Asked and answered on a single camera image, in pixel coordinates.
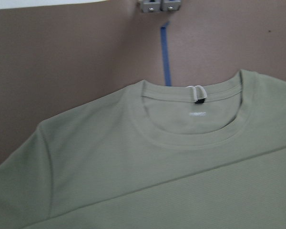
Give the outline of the sage green long-sleeve shirt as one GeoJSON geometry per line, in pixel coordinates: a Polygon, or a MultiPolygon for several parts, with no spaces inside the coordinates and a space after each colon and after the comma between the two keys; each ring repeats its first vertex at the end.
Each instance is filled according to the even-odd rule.
{"type": "Polygon", "coordinates": [[[0,229],[286,229],[286,82],[143,80],[42,121],[0,165],[0,229]]]}

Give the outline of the silver aluminium bracket pair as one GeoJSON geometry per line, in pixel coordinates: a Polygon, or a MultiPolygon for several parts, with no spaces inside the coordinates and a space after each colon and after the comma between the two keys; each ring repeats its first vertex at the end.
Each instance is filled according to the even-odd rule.
{"type": "Polygon", "coordinates": [[[178,11],[181,0],[139,0],[140,10],[144,13],[159,11],[178,11]]]}

